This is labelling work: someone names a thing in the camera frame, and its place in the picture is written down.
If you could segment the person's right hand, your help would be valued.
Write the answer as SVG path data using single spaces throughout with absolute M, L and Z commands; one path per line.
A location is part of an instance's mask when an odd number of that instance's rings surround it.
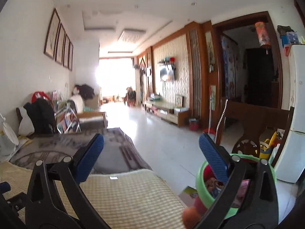
M 199 223 L 201 217 L 195 207 L 187 207 L 182 212 L 182 222 L 186 229 L 193 229 Z

